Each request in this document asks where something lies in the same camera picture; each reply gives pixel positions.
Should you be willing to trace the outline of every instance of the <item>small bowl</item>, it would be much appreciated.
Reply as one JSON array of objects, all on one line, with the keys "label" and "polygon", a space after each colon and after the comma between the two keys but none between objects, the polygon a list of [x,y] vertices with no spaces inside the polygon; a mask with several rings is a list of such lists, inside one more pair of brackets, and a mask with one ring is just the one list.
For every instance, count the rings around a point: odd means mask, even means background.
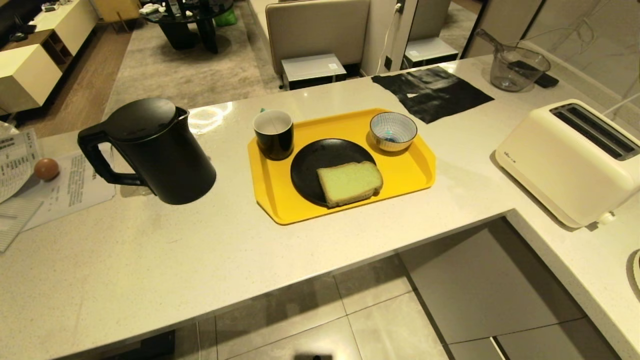
[{"label": "small bowl", "polygon": [[404,150],[418,135],[413,120],[400,113],[379,113],[369,123],[371,138],[384,151]]}]

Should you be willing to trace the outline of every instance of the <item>kitchen counter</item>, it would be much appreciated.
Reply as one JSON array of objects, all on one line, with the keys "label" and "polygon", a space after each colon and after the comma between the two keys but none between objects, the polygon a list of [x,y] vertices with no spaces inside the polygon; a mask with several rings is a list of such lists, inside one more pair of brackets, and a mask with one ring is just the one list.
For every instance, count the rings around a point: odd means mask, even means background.
[{"label": "kitchen counter", "polygon": [[[491,160],[534,108],[569,98],[602,108],[563,82],[502,92],[486,79],[490,62],[442,66],[494,101],[429,125],[416,121],[437,156],[432,188],[288,226],[253,197],[246,147],[255,114],[279,109],[302,121],[380,107],[409,115],[400,102],[363,78],[193,109],[189,123],[218,172],[213,189],[171,206],[118,186],[111,201],[22,233],[0,255],[0,358],[60,357],[139,339],[504,215],[618,354],[640,359],[640,302],[627,277],[640,248],[640,197],[607,226],[571,230]],[[42,149],[64,154],[77,149],[75,138],[46,138]],[[116,168],[126,167],[116,157]]]}]

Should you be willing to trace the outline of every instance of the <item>black cloth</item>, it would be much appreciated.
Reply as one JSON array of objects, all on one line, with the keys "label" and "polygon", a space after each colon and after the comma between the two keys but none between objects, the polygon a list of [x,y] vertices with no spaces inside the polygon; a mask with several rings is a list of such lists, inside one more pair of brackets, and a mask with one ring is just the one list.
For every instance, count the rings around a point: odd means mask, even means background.
[{"label": "black cloth", "polygon": [[493,100],[441,67],[374,76],[371,80],[392,92],[411,115],[427,124]]}]

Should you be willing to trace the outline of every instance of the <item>electric kettle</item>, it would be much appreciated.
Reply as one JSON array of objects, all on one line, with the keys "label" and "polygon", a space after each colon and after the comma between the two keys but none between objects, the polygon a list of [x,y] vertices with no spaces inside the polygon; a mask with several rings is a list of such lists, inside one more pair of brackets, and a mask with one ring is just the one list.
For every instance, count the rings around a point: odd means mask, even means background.
[{"label": "electric kettle", "polygon": [[[188,115],[166,99],[137,100],[80,131],[78,146],[108,183],[147,186],[167,204],[187,204],[216,181],[216,170],[189,131]],[[98,149],[103,142],[113,145],[133,174],[111,168]]]}]

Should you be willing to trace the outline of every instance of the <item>green bag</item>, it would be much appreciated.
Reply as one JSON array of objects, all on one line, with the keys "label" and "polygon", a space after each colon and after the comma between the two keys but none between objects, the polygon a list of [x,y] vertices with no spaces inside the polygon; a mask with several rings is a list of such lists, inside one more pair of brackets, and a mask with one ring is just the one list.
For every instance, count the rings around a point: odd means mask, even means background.
[{"label": "green bag", "polygon": [[229,26],[236,25],[238,23],[238,18],[236,17],[234,10],[231,8],[224,14],[213,18],[213,21],[216,23],[216,26]]}]

